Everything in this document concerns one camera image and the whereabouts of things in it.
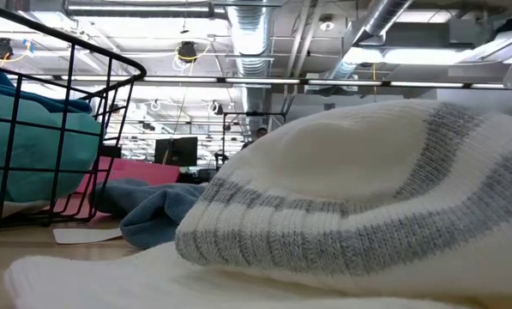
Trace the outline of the white ribbed cloth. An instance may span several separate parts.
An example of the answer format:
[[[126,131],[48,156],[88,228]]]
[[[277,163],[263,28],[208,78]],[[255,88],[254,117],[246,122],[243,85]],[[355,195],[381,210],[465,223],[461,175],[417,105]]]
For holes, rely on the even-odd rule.
[[[23,257],[4,281],[16,309],[471,309],[205,270],[181,259],[172,244],[111,261]]]

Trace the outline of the white striped sock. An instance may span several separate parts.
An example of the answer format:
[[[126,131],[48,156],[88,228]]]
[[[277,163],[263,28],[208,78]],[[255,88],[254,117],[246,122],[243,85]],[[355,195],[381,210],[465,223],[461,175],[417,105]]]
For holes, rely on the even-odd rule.
[[[218,171],[175,245],[349,294],[512,296],[512,117],[397,100],[297,119]]]

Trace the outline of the plain white cloth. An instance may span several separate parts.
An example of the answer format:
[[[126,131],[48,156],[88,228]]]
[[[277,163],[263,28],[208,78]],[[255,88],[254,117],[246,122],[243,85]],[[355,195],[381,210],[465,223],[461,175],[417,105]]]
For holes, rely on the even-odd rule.
[[[50,203],[48,201],[32,201],[25,203],[5,201],[3,203],[2,218],[5,218],[16,213],[34,213],[36,211],[46,208],[49,204]]]

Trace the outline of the round silver ventilation duct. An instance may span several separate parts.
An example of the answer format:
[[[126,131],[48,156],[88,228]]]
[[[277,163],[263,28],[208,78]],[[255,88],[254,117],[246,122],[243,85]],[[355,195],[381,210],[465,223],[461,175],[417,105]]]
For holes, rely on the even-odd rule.
[[[236,0],[226,12],[231,23],[231,40],[240,77],[268,77],[270,60],[268,55],[272,9],[268,0]]]

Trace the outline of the white paper tag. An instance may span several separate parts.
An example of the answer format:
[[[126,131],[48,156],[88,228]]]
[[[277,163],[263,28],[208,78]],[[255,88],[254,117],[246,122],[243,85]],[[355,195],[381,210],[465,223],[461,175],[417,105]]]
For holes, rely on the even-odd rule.
[[[54,240],[60,245],[97,243],[122,237],[122,233],[119,228],[56,228],[52,232]]]

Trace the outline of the person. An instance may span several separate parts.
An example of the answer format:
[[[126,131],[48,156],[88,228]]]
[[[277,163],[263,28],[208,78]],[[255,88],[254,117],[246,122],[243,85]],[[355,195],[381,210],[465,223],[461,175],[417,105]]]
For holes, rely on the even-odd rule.
[[[265,136],[268,134],[268,129],[266,127],[260,127],[256,130],[256,134],[255,134],[255,137],[248,141],[248,142],[245,142],[242,146],[242,149],[245,149],[247,148],[248,146],[250,146],[251,144],[253,144],[255,141],[259,140],[261,137]]]

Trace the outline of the slanted silver ventilation duct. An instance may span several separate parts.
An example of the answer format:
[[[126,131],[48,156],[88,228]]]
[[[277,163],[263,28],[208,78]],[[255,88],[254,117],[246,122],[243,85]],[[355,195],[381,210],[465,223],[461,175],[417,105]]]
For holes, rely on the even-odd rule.
[[[349,78],[358,65],[376,56],[371,47],[383,46],[387,31],[413,0],[372,0],[365,16],[351,21],[342,40],[345,54],[327,73],[327,79]]]

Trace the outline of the teal cloth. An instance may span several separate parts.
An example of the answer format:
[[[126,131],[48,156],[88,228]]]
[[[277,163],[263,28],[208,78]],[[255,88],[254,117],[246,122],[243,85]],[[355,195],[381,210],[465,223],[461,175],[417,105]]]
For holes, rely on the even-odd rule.
[[[13,98],[0,94],[0,168],[5,164],[13,104]],[[17,119],[36,125],[15,127],[10,160],[13,170],[9,172],[6,198],[15,202],[49,200],[63,115],[49,112],[35,101],[20,100]],[[96,159],[99,144],[100,123],[89,114],[70,113],[66,128],[57,197],[69,195],[79,187],[83,173]],[[2,176],[0,169],[0,191]]]

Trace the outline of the black wire basket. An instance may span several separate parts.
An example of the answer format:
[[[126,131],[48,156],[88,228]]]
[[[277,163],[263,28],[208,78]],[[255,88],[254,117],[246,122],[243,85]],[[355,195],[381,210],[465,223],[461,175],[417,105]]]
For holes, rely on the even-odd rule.
[[[139,64],[130,58],[124,57],[113,51],[106,50],[105,48],[89,43],[86,40],[75,37],[74,35],[64,33],[52,27],[47,27],[42,23],[36,22],[28,17],[16,14],[15,12],[2,7],[0,7],[0,20],[13,22],[18,26],[29,28],[40,34],[45,34],[68,45],[69,49],[65,52],[65,59],[68,65],[68,70],[63,74],[67,77],[79,75],[145,77],[147,74],[142,64]],[[30,82],[24,77],[24,75],[31,74],[7,69],[4,67],[3,60],[1,59],[0,70],[3,71],[15,85],[15,95],[11,97],[14,99],[14,104],[12,117],[9,121],[10,129],[6,159],[4,166],[0,168],[3,171],[2,186],[0,191],[0,229],[4,229],[6,227],[22,227],[31,225],[41,225],[48,227],[54,223],[65,223],[71,221],[88,222],[92,220],[96,215],[96,211],[91,203],[89,203],[89,217],[75,218],[74,215],[59,215],[57,211],[55,211],[57,200],[61,198],[56,196],[56,192],[58,176],[59,173],[63,171],[63,169],[60,167],[60,163],[63,150],[64,134],[68,131],[66,128],[66,119],[70,113],[77,113],[69,112],[69,100],[85,100],[93,109],[92,113],[89,115],[91,115],[95,121],[100,123],[99,144],[97,148],[96,159],[94,160],[92,166],[83,173],[84,177],[87,175],[92,175],[96,178],[100,172],[99,160],[103,158],[101,154],[102,149],[105,143],[109,142],[110,140],[106,134],[109,122],[114,113],[126,113],[130,107],[130,103],[128,101],[125,101],[121,106],[116,104],[115,100],[119,90],[121,88],[126,88],[128,91],[131,91],[135,84],[130,83],[123,87],[110,88],[101,84],[90,85],[86,83],[73,83],[71,80],[65,82],[64,87],[59,87],[55,84],[48,84],[43,82]],[[36,125],[29,122],[19,121],[17,119],[19,102],[20,100],[23,100],[20,97],[21,91],[43,95],[48,98],[65,100],[64,111],[59,112],[63,115],[63,119],[61,122],[61,127],[58,129],[60,131],[60,138],[57,148],[57,162],[53,170],[54,179],[51,198],[49,200],[35,200],[48,201],[50,204],[46,208],[34,213],[16,213],[2,218],[3,203],[5,201],[14,202],[6,198],[6,187],[8,183],[9,172],[13,170],[13,168],[10,166],[10,160],[14,143],[15,127],[18,124],[26,126]]]

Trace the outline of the black horizontal frame bar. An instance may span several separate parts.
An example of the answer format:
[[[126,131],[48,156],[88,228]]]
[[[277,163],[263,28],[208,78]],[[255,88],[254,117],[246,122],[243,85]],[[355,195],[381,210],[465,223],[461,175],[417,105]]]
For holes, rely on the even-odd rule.
[[[30,82],[43,82],[64,87],[65,82],[71,80],[73,83],[101,84],[110,88],[123,87],[130,83],[161,83],[177,84],[183,86],[202,85],[221,86],[309,86],[309,87],[358,87],[358,88],[453,88],[472,90],[508,90],[502,83],[485,82],[405,82],[386,80],[330,80],[330,79],[294,79],[294,78],[255,78],[255,77],[197,77],[197,76],[72,76],[67,77],[51,75],[24,75]]]

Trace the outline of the magenta mat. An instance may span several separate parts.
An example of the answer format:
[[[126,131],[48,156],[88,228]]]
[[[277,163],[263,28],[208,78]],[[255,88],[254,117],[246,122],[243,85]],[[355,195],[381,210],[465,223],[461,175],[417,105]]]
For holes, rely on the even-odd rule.
[[[109,168],[111,158],[103,157],[99,160],[97,177],[87,175],[79,187],[69,196],[57,200],[55,211],[59,215],[75,218],[89,217],[89,195],[93,186],[105,180],[114,179],[138,179],[148,185],[163,185],[176,183],[180,168],[175,166],[159,165],[144,161],[132,161],[126,159],[114,159]]]

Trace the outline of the black metal stand frame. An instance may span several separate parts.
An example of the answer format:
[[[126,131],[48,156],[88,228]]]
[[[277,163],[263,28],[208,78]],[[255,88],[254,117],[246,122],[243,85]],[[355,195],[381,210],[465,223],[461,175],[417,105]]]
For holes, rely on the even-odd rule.
[[[226,133],[231,129],[231,126],[235,124],[236,119],[239,116],[243,116],[244,120],[249,123],[252,118],[261,118],[262,123],[255,126],[257,130],[260,127],[266,127],[269,131],[269,126],[275,122],[278,126],[282,126],[286,123],[285,112],[223,112],[222,114],[222,137],[221,137],[221,150],[214,154],[215,168],[219,170],[228,160],[229,156],[226,154]],[[251,140],[255,137],[256,130],[253,131]]]

